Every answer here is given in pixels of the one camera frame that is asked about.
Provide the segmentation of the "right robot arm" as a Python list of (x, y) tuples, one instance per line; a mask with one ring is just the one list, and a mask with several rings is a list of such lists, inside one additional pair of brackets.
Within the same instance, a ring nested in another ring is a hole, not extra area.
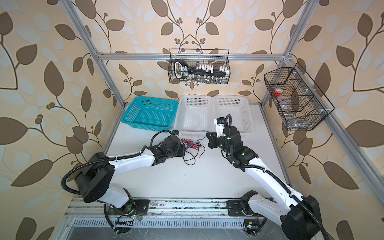
[(256, 180), (272, 197), (262, 197), (249, 191), (241, 197), (242, 212), (246, 216), (260, 214), (280, 226), (289, 240), (311, 240), (321, 233), (330, 238), (323, 226), (318, 201), (305, 197), (275, 175), (251, 148), (245, 146), (238, 129), (232, 125), (232, 116), (214, 120), (215, 132), (206, 134), (209, 148), (221, 149), (223, 157), (236, 169)]

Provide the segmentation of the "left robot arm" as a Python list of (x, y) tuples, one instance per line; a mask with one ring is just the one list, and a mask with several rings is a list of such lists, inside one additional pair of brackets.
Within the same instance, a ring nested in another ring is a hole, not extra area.
[(84, 202), (101, 202), (105, 219), (112, 230), (119, 235), (120, 229), (108, 216), (108, 206), (112, 206), (123, 216), (133, 217), (138, 213), (132, 195), (126, 188), (118, 189), (111, 186), (111, 181), (123, 173), (140, 168), (149, 168), (176, 157), (184, 157), (186, 145), (178, 137), (179, 132), (173, 130), (169, 136), (158, 144), (150, 142), (149, 146), (134, 154), (107, 156), (103, 153), (94, 154), (87, 163), (67, 172), (61, 186), (68, 193), (80, 195)]

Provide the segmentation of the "white plastic basket left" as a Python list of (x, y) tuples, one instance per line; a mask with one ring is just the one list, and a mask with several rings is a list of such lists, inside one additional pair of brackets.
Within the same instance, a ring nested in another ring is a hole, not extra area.
[(184, 135), (203, 135), (213, 132), (214, 98), (182, 96), (176, 113), (174, 128)]

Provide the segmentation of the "white plastic basket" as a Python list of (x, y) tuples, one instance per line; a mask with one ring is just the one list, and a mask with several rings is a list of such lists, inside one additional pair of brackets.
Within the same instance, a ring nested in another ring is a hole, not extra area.
[(250, 134), (254, 131), (249, 101), (245, 97), (224, 96), (214, 97), (214, 118), (232, 116), (232, 124), (240, 133)]
[(174, 128), (184, 135), (203, 135), (213, 132), (214, 98), (182, 96), (176, 113)]

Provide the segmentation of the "white plastic basket right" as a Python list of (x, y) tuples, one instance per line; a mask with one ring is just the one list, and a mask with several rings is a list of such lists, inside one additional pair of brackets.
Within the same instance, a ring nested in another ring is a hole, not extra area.
[(214, 97), (214, 118), (232, 116), (232, 124), (240, 133), (250, 134), (254, 131), (249, 101), (245, 97), (224, 96)]

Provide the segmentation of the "teal plastic basket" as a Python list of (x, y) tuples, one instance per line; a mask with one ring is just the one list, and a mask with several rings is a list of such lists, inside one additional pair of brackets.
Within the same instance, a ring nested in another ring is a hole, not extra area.
[(137, 97), (129, 104), (121, 123), (148, 131), (168, 130), (176, 117), (178, 104), (177, 101)]

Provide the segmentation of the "red capped container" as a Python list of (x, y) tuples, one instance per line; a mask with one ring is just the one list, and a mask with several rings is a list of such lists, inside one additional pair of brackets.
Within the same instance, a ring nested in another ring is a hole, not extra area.
[(276, 88), (274, 88), (273, 93), (274, 93), (274, 96), (279, 97), (279, 96), (283, 95), (284, 90), (280, 87), (276, 87)]

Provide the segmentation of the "black tool with vials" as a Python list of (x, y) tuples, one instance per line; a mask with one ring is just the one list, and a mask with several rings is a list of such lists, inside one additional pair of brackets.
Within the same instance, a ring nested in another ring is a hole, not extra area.
[(177, 79), (229, 79), (231, 72), (227, 67), (220, 66), (215, 69), (213, 65), (197, 63), (195, 66), (188, 65), (184, 60), (176, 60), (173, 63), (173, 73)]

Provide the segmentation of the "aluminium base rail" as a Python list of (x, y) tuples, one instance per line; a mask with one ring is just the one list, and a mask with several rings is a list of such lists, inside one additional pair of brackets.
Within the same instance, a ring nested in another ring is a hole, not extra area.
[[(237, 198), (146, 198), (149, 203), (145, 207), (138, 206), (135, 219), (170, 218), (174, 219), (224, 219), (230, 218), (227, 201)], [(105, 218), (102, 203), (85, 203), (79, 197), (70, 202), (67, 218)]]

